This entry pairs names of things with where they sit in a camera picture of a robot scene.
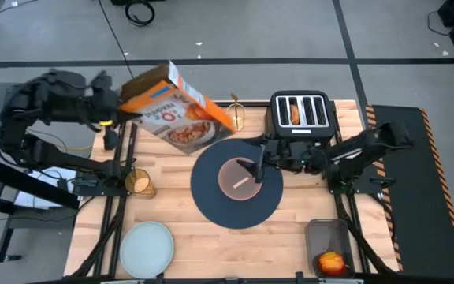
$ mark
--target concrete floor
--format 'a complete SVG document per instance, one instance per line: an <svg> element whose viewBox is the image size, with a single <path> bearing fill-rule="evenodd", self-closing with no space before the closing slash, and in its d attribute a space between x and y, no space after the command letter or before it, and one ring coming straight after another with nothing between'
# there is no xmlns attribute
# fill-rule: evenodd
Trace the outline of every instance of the concrete floor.
<svg viewBox="0 0 454 284"><path fill-rule="evenodd" d="M333 0L167 0L152 4L157 15L146 28L130 25L122 8L108 0L102 2L129 60L194 59L198 55L202 59L347 57ZM354 55L454 58L449 38L426 28L426 15L442 2L340 0ZM10 3L7 0L3 7ZM438 17L433 17L432 25L445 31ZM0 14L0 62L60 65L64 61L103 61L107 66L58 69L87 78L105 69L117 88L130 78L125 66L116 63L121 59L97 1L40 0ZM144 62L135 63L131 65L134 74L151 68ZM0 82L31 79L48 70L47 65L41 66L0 68ZM368 103L427 110L454 203L454 65L358 68ZM230 92L243 99L268 99L284 89L318 89L331 99L357 99L348 62L180 65L178 69L191 85L212 99L228 99ZM94 135L78 125L36 127L59 135L69 147L83 147L93 141ZM24 258L0 264L0 271L4 271L0 282L60 278L71 233L18 230L9 252Z"/></svg>

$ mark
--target apple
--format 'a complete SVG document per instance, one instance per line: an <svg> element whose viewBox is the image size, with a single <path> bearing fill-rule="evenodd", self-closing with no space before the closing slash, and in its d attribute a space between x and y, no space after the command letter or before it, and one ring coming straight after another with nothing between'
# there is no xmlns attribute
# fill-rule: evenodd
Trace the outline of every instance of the apple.
<svg viewBox="0 0 454 284"><path fill-rule="evenodd" d="M346 264L340 253L326 252L318 258L318 269L328 276L341 276L346 272Z"/></svg>

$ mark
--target white plate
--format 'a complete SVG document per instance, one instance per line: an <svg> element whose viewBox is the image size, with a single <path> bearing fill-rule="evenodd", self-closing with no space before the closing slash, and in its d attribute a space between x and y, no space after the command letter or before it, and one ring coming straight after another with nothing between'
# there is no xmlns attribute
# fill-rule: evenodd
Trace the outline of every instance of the white plate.
<svg viewBox="0 0 454 284"><path fill-rule="evenodd" d="M122 267L134 278L162 273L173 258L173 237L159 222L142 222L125 235L120 248Z"/></svg>

